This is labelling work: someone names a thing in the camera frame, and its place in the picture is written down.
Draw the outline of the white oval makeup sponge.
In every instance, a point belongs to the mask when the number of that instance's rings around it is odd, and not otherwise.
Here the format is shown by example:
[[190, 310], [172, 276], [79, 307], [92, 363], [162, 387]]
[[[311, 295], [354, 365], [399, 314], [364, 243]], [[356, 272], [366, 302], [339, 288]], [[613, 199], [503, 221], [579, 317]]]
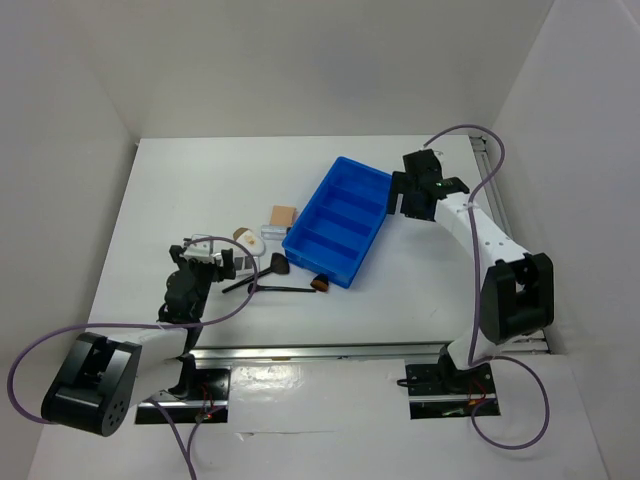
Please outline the white oval makeup sponge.
[[246, 248], [252, 256], [260, 257], [266, 251], [266, 246], [261, 236], [251, 229], [238, 228], [233, 233], [233, 240]]

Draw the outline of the thin black makeup brush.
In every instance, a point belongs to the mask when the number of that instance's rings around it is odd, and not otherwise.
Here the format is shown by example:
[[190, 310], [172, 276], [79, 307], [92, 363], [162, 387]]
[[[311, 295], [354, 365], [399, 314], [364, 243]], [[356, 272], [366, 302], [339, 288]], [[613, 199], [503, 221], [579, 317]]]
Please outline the thin black makeup brush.
[[247, 287], [247, 292], [248, 293], [257, 293], [257, 292], [316, 293], [317, 290], [314, 288], [259, 285], [259, 284], [251, 283]]

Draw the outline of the black fan makeup brush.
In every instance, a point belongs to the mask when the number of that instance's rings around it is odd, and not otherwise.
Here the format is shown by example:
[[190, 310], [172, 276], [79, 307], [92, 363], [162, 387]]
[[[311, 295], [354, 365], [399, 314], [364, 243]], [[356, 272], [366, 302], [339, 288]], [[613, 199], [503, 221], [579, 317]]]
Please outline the black fan makeup brush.
[[[262, 278], [269, 274], [277, 274], [277, 275], [287, 275], [290, 272], [289, 261], [285, 255], [281, 253], [273, 253], [270, 259], [270, 265], [261, 270], [258, 273], [258, 277]], [[236, 290], [242, 286], [248, 285], [253, 282], [253, 278], [245, 278], [227, 288], [222, 290], [223, 294], [229, 293], [233, 290]]]

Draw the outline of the short brown kabuki brush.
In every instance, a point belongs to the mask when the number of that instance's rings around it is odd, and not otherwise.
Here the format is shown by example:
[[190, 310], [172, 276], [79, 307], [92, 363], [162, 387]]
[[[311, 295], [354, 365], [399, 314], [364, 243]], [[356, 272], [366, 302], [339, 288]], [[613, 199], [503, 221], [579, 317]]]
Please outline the short brown kabuki brush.
[[326, 274], [318, 274], [310, 283], [310, 286], [321, 293], [326, 293], [329, 290], [329, 279]]

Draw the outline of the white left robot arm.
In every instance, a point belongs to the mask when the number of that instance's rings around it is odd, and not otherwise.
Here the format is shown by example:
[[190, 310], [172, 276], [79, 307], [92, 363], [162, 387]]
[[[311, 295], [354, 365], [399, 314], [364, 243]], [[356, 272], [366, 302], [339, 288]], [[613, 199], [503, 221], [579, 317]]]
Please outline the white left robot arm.
[[213, 283], [236, 277], [231, 248], [216, 253], [211, 241], [173, 245], [177, 270], [166, 281], [155, 329], [79, 334], [41, 404], [54, 424], [102, 437], [116, 432], [130, 407], [164, 389], [176, 399], [196, 390], [190, 350]]

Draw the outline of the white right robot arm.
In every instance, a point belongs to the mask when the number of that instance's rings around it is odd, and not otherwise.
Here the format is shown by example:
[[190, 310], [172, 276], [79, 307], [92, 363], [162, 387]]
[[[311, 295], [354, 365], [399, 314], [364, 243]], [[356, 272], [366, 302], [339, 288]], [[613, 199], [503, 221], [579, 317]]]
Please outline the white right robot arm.
[[394, 213], [401, 198], [401, 214], [440, 225], [474, 261], [472, 326], [441, 349], [432, 378], [445, 391], [459, 392], [504, 344], [553, 323], [553, 263], [510, 239], [459, 178], [444, 177], [433, 150], [406, 154], [403, 164], [392, 174], [387, 212]]

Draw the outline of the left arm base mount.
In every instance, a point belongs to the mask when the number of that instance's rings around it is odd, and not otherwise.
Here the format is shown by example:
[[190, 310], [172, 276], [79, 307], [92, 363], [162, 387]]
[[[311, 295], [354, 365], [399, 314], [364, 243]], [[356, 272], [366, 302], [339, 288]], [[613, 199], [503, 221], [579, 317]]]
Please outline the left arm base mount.
[[228, 367], [197, 370], [188, 393], [176, 396], [168, 391], [160, 391], [153, 399], [178, 425], [193, 425], [199, 421], [205, 424], [226, 423], [230, 379], [231, 370]]

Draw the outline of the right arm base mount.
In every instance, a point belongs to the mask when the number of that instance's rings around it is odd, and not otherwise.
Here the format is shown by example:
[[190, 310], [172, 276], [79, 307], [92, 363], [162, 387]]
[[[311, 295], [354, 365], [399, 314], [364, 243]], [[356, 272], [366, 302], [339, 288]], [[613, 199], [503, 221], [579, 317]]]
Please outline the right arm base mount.
[[500, 416], [491, 368], [488, 365], [445, 378], [436, 364], [408, 364], [405, 377], [396, 381], [409, 397], [412, 420]]

